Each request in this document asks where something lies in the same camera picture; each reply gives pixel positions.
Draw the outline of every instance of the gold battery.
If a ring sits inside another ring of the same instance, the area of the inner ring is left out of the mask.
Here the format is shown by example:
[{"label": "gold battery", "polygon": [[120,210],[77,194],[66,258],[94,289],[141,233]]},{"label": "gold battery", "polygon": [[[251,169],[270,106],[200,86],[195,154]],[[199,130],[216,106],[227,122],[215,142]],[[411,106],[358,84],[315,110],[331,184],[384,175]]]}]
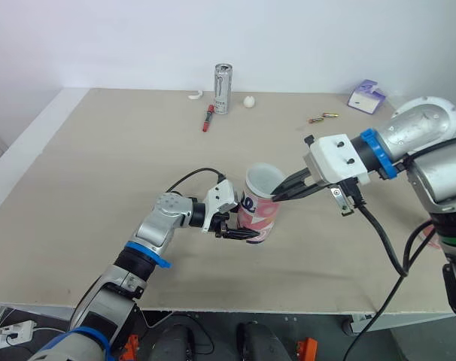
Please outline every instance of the gold battery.
[{"label": "gold battery", "polygon": [[309,123],[320,123],[323,122],[324,118],[311,118],[309,119]]}]

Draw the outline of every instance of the blue ring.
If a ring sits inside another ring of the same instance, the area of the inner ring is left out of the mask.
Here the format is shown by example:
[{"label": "blue ring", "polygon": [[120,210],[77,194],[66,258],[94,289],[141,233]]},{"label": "blue ring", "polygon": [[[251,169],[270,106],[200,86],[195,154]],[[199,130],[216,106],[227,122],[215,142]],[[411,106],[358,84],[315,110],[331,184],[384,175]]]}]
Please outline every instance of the blue ring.
[{"label": "blue ring", "polygon": [[388,179],[395,178],[397,176],[397,170],[392,165],[392,162],[386,154],[384,148],[378,142],[376,135],[377,132],[375,130],[373,130],[372,128],[368,128],[366,131],[361,132],[360,137],[372,149],[372,152],[375,154],[378,161],[382,165],[382,168],[385,170],[385,173],[387,173]]},{"label": "blue ring", "polygon": [[161,268],[171,267],[171,263],[161,258],[159,254],[154,253],[152,250],[143,246],[142,244],[129,241],[128,243],[126,243],[125,247],[129,247],[133,250],[138,250],[139,252],[144,253],[146,256],[150,257],[154,262],[156,262],[158,266]]}]

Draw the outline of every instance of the white cable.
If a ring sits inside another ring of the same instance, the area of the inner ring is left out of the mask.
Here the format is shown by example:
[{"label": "white cable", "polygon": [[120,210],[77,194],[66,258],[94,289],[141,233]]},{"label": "white cable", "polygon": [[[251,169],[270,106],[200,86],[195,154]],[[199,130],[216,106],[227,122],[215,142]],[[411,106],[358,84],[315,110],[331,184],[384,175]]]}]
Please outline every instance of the white cable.
[{"label": "white cable", "polygon": [[161,320],[159,320],[158,322],[156,322],[154,325],[150,326],[148,323],[147,323],[147,320],[146,320],[146,317],[144,316],[144,312],[141,310],[141,315],[142,317],[144,318],[144,324],[146,324],[146,327],[148,329],[153,329],[155,328],[156,326],[160,325],[161,323],[165,322],[170,316],[172,316],[174,314],[174,311],[171,311],[169,314],[167,314],[165,317],[163,317]]},{"label": "white cable", "polygon": [[65,333],[64,330],[62,329],[55,329],[54,327],[36,327],[35,329],[32,329],[33,332],[36,332],[36,331],[41,331],[43,329],[46,329],[46,330],[49,330],[49,331],[57,331],[57,332],[61,332],[61,333]]},{"label": "white cable", "polygon": [[13,308],[12,311],[9,312],[8,315],[2,319],[2,321],[0,322],[0,324],[1,324],[1,323],[4,323],[4,321],[6,321],[6,319],[7,319],[15,310],[16,310],[16,308]]}]

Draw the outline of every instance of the tissue box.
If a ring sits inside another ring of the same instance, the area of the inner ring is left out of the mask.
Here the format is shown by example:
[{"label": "tissue box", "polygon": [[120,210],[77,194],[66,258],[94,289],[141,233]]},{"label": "tissue box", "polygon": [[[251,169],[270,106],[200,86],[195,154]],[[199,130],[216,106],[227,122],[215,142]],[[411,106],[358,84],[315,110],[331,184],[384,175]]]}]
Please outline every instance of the tissue box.
[{"label": "tissue box", "polygon": [[359,111],[374,114],[384,100],[385,96],[377,87],[377,82],[367,79],[357,86],[347,105]]}]

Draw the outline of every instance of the robotic arm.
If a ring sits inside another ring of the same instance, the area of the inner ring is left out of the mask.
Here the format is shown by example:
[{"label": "robotic arm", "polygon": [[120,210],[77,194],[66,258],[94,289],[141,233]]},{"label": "robotic arm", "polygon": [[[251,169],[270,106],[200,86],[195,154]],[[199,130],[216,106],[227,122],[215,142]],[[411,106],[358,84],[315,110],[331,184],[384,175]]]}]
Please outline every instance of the robotic arm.
[{"label": "robotic arm", "polygon": [[[329,188],[343,216],[365,204],[358,184],[377,171],[384,180],[406,171],[439,235],[448,264],[442,268],[448,301],[456,313],[456,108],[436,97],[412,100],[378,131],[359,137],[331,135],[305,139],[307,168],[273,192],[276,202],[299,199]],[[306,186],[312,176],[314,183]]]},{"label": "robotic arm", "polygon": [[174,231],[188,226],[216,237],[256,237],[251,229],[230,229],[228,211],[238,205],[233,185],[227,179],[208,191],[203,202],[177,193],[164,193],[110,265],[84,295],[74,310],[70,331],[46,344],[29,361],[114,360],[125,345],[139,317],[134,299],[141,298],[147,279],[157,265],[170,264],[162,258]]}]

